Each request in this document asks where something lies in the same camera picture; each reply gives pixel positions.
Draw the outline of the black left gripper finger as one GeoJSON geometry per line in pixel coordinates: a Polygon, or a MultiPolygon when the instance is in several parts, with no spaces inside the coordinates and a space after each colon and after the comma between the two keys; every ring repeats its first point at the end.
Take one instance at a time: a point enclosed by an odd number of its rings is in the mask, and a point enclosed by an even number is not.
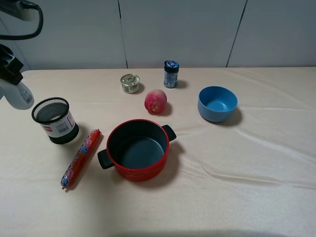
{"type": "Polygon", "coordinates": [[[18,85],[23,79],[20,72],[24,65],[20,62],[10,48],[0,45],[0,78],[12,85],[18,85]]]}

